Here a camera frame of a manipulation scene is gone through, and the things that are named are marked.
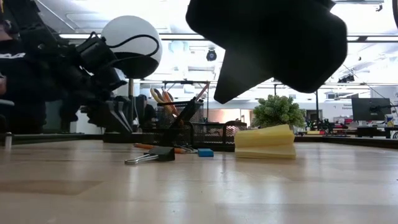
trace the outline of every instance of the table surface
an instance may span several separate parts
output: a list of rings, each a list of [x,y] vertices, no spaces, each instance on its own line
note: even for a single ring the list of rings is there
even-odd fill
[[[397,223],[398,151],[298,143],[297,159],[176,155],[125,166],[128,144],[0,149],[0,222]]]

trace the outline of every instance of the potted plant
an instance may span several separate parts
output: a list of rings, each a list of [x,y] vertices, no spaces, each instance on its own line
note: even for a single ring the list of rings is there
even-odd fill
[[[305,127],[305,110],[301,110],[292,97],[269,95],[268,99],[260,99],[260,105],[254,108],[253,126],[262,128],[288,124],[298,128]]]

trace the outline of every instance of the fluorescent light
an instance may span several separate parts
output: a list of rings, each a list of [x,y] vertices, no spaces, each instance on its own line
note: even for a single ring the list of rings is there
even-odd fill
[[[64,39],[79,39],[85,40],[90,37],[89,34],[60,34]],[[199,34],[160,34],[162,40],[206,40]]]

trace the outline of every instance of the person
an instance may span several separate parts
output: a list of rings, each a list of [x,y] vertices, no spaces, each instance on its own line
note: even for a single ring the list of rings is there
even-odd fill
[[[152,105],[148,104],[148,98],[146,95],[139,95],[138,97],[144,98],[144,116],[139,121],[143,128],[153,128],[156,122],[156,111]]]
[[[39,134],[45,125],[45,102],[57,100],[60,94],[44,77],[40,62],[25,52],[21,41],[7,33],[10,25],[0,15],[0,73],[6,85],[0,99],[14,102],[14,106],[0,105],[0,114],[6,119],[1,131]]]

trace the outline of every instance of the white sphere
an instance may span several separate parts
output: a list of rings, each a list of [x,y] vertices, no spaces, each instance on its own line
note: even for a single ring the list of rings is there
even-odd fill
[[[118,59],[136,57],[116,63],[114,66],[124,72],[128,78],[145,78],[155,72],[162,59],[162,41],[152,24],[137,16],[121,16],[111,20],[103,29],[101,36],[105,37],[108,46],[118,45],[130,37],[146,34],[157,39],[159,50],[150,57],[140,57],[151,54],[156,49],[154,40],[140,37],[131,40],[120,47],[111,49]]]

